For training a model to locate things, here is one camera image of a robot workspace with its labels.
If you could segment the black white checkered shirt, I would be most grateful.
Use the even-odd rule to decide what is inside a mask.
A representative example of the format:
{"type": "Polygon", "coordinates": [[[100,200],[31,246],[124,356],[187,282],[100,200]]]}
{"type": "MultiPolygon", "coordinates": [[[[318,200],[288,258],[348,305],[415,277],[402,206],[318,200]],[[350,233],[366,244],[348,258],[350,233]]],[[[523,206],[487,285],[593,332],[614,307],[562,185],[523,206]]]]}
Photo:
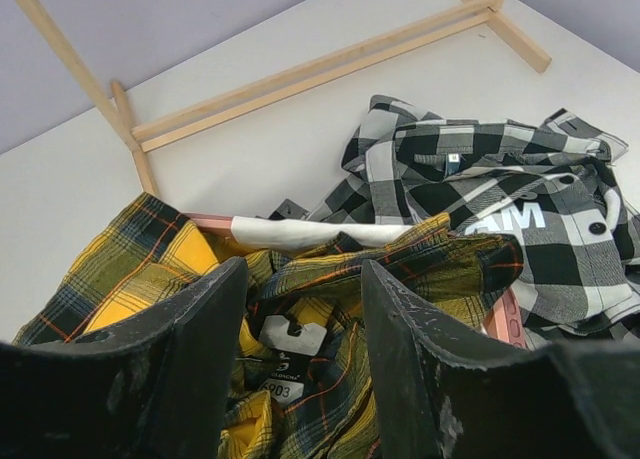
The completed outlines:
{"type": "Polygon", "coordinates": [[[460,234],[510,234],[527,343],[639,340],[639,215],[613,172],[624,141],[559,110],[540,126],[445,119],[375,95],[342,180],[314,209],[273,218],[415,224],[445,213],[460,234]]]}

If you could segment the yellow plaid shirt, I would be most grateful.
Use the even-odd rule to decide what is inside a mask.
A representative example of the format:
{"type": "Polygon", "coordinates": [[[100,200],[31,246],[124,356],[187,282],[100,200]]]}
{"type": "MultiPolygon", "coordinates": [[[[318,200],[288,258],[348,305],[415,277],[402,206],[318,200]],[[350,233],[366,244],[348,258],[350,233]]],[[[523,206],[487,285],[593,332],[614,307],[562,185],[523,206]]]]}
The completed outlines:
{"type": "Polygon", "coordinates": [[[484,320],[524,268],[515,237],[455,234],[445,213],[381,247],[368,248],[341,233],[289,253],[251,250],[204,233],[145,193],[81,252],[15,343],[68,342],[109,326],[169,298],[234,256],[247,262],[248,287],[214,458],[381,456],[361,302],[365,262],[383,266],[470,327],[484,320]],[[302,393],[291,401],[266,386],[276,353],[259,335],[271,316],[326,329],[319,351],[302,369],[302,393]]]}

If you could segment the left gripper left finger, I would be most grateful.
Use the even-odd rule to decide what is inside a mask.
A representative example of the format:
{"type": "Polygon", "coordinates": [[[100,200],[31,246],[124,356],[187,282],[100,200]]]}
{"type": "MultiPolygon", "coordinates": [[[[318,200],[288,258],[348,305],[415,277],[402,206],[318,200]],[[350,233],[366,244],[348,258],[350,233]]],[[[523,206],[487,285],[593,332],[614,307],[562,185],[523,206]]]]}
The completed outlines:
{"type": "Polygon", "coordinates": [[[70,343],[1,347],[5,458],[213,458],[247,292],[232,258],[70,343]]]}

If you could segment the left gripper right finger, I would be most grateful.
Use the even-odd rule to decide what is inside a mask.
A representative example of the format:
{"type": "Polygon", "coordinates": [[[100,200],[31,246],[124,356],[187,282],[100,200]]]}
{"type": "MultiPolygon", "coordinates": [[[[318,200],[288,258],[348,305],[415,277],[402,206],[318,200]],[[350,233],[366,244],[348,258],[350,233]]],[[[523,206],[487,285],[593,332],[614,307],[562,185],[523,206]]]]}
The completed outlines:
{"type": "Polygon", "coordinates": [[[490,338],[362,269],[366,345],[386,458],[635,458],[639,349],[490,338]]]}

